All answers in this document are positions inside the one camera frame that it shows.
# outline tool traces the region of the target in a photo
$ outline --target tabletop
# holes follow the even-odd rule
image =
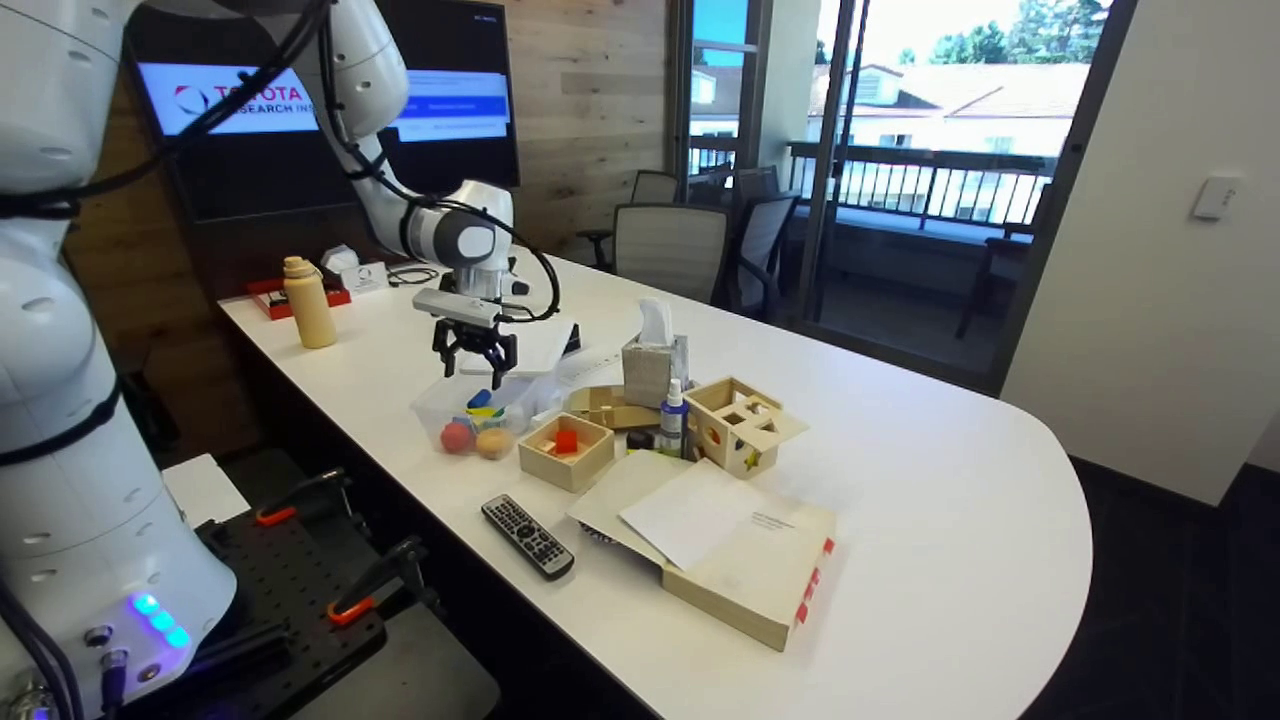
[[[567,518],[574,494],[505,461],[442,455],[438,418],[489,377],[442,379],[412,287],[336,306],[339,344],[303,353],[252,298],[225,314],[350,444],[416,494],[505,584],[559,623],[659,715],[1017,715],[1065,659],[1091,575],[1091,528],[1061,440],[1027,411],[784,326],[621,274],[559,264],[583,346],[523,401],[615,384],[641,298],[689,335],[691,379],[738,377],[806,427],[765,493],[834,512],[834,552],[789,652],[771,652],[659,589],[656,571]],[[574,552],[540,579],[483,518],[515,494]]]

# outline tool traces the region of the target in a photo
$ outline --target orange bottle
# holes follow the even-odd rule
[[[296,335],[303,339],[303,346],[336,344],[324,279],[310,259],[282,256],[282,294],[288,294],[291,325],[296,325]]]

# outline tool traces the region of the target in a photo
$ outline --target remote control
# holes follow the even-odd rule
[[[573,552],[550,532],[542,532],[513,494],[494,494],[480,502],[480,512],[542,579],[556,579],[573,567]]]

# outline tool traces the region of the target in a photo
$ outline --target screen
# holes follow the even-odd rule
[[[397,177],[426,195],[458,178],[515,186],[505,9],[380,0],[408,64],[408,105],[380,133]],[[136,12],[127,51],[161,137],[184,133],[268,51],[252,19]],[[197,147],[167,158],[192,218],[356,207],[303,84],[282,71]]]

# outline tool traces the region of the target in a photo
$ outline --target wooden wall panel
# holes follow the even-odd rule
[[[515,229],[536,249],[608,229],[634,169],[663,158],[663,0],[505,0],[520,133]],[[121,78],[102,173],[150,150],[130,78]],[[192,452],[261,444],[248,391],[220,344],[217,306],[282,251],[376,244],[356,214],[188,229],[163,173],[83,204],[66,264],[121,363],[146,379]]]

